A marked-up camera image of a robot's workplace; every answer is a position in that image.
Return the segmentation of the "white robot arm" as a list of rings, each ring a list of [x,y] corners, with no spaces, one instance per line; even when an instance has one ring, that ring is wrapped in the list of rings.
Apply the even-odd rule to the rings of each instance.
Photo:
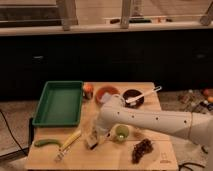
[[[102,105],[94,127],[108,133],[115,124],[126,124],[188,139],[193,143],[213,145],[213,116],[181,111],[151,111],[127,108],[122,96],[115,94]]]

